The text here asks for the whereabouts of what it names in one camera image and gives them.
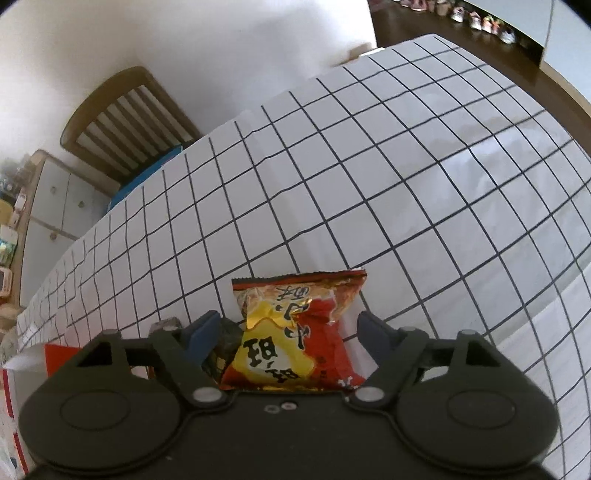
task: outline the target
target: red snack bag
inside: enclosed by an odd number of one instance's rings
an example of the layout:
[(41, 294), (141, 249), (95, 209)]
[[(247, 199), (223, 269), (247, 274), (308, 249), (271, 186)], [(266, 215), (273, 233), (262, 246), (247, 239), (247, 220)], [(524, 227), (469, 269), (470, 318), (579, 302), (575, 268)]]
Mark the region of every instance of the red snack bag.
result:
[(339, 320), (365, 270), (232, 280), (246, 331), (222, 386), (339, 390), (363, 383), (339, 335)]

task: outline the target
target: shoe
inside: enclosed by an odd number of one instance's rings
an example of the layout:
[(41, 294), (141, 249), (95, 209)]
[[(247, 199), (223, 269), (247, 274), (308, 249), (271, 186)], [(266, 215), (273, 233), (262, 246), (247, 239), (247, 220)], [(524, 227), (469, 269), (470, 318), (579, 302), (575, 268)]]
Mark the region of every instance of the shoe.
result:
[(482, 30), (482, 22), (480, 21), (480, 15), (476, 12), (470, 14), (470, 26), (474, 30)]
[(437, 15), (446, 17), (451, 10), (452, 5), (448, 0), (437, 0)]
[(484, 20), (482, 20), (482, 29), (487, 33), (492, 33), (492, 21), (493, 18), (490, 15), (487, 15)]
[(425, 12), (427, 10), (427, 0), (413, 0), (410, 10), (415, 12)]
[(492, 29), (491, 29), (491, 33), (493, 35), (498, 35), (499, 33), (501, 33), (501, 28), (504, 25), (503, 21), (500, 20), (499, 18), (497, 18), (496, 20), (494, 20), (492, 22)]
[(465, 14), (465, 10), (464, 7), (456, 7), (453, 9), (452, 12), (452, 20), (455, 20), (456, 22), (460, 22), (462, 23), (464, 21), (464, 14)]
[(499, 35), (503, 43), (512, 44), (517, 41), (515, 31), (511, 27), (503, 28), (503, 32)]

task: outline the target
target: white grid sheet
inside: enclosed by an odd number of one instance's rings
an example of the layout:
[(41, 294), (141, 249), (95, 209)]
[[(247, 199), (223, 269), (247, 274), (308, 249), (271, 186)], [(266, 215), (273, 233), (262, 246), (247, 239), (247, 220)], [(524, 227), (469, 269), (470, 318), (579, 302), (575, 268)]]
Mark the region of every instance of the white grid sheet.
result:
[(591, 160), (532, 97), (426, 35), (337, 67), (222, 125), (72, 245), (19, 316), (20, 349), (148, 335), (230, 281), (364, 267), (365, 309), (438, 338), (474, 329), (552, 398), (544, 461), (590, 471)]

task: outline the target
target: wooden frame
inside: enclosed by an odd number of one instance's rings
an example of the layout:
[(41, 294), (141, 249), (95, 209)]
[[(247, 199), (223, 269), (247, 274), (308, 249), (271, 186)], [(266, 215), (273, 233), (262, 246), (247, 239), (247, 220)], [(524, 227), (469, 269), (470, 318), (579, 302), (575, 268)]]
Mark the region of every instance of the wooden frame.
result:
[(82, 102), (60, 144), (124, 183), (176, 145), (191, 144), (200, 137), (152, 74), (144, 67), (132, 67), (112, 76)]

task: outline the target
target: chair slat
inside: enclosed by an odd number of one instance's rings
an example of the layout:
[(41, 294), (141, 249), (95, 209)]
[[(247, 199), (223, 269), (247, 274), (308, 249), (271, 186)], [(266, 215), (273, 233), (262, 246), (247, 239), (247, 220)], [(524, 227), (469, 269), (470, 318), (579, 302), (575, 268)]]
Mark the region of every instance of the chair slat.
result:
[(103, 135), (105, 137), (107, 137), (109, 140), (111, 140), (113, 142), (113, 144), (117, 148), (119, 148), (125, 155), (127, 155), (131, 160), (133, 160), (134, 162), (136, 162), (138, 164), (142, 163), (141, 159), (138, 158), (137, 155), (135, 155), (133, 153), (133, 151), (117, 137), (117, 135), (115, 135), (113, 132), (111, 132), (111, 130), (109, 130), (107, 128), (107, 126), (103, 122), (100, 121), (99, 118), (97, 118), (95, 120), (95, 125), (99, 128), (99, 130), (101, 132), (103, 132)]
[(103, 142), (99, 137), (97, 137), (94, 133), (92, 133), (90, 130), (86, 129), (84, 131), (85, 135), (90, 138), (90, 140), (92, 140), (92, 142), (99, 147), (103, 152), (105, 152), (109, 158), (111, 158), (112, 160), (116, 161), (119, 165), (121, 165), (123, 168), (127, 169), (127, 170), (133, 170), (132, 167), (130, 167), (128, 165), (128, 163), (123, 160), (122, 158), (119, 157), (119, 155), (117, 155), (113, 149), (111, 149), (110, 146), (108, 146), (105, 142)]
[(152, 154), (146, 150), (146, 148), (142, 145), (137, 137), (127, 128), (121, 120), (119, 120), (115, 115), (109, 112), (107, 109), (103, 112), (105, 116), (113, 123), (115, 128), (121, 132), (121, 134), (129, 140), (130, 143), (133, 143), (134, 147), (137, 148), (140, 152), (142, 152), (147, 158), (150, 158)]
[(164, 125), (165, 128), (173, 135), (174, 138), (177, 139), (178, 143), (183, 143), (183, 137), (176, 129), (171, 125), (168, 119), (164, 116), (164, 114), (160, 111), (160, 109), (154, 105), (154, 102), (144, 93), (141, 89), (136, 88), (135, 93), (142, 99), (142, 101), (147, 105), (147, 107), (151, 110), (154, 116)]
[(117, 107), (117, 110), (119, 110), (123, 116), (125, 117), (125, 119), (131, 124), (132, 127), (134, 127), (136, 129), (136, 131), (142, 136), (144, 137), (144, 139), (150, 144), (152, 145), (152, 148), (156, 150), (156, 152), (160, 151), (160, 148), (158, 147), (158, 144), (154, 141), (154, 139), (152, 139), (152, 136), (146, 131), (146, 129), (144, 128), (144, 126), (139, 123), (135, 117), (133, 115), (131, 115), (131, 113), (129, 113), (127, 111), (127, 108), (125, 108), (123, 105), (121, 105), (120, 101), (116, 101), (115, 102), (115, 106)]
[(148, 127), (156, 134), (156, 136), (162, 140), (169, 148), (173, 148), (173, 143), (168, 139), (166, 134), (162, 132), (162, 129), (156, 125), (156, 122), (152, 119), (151, 116), (148, 115), (148, 112), (141, 108), (138, 102), (129, 94), (126, 93), (124, 95), (125, 99), (129, 102), (129, 104), (134, 108), (135, 112), (139, 115), (139, 117), (143, 120), (143, 122), (148, 125)]

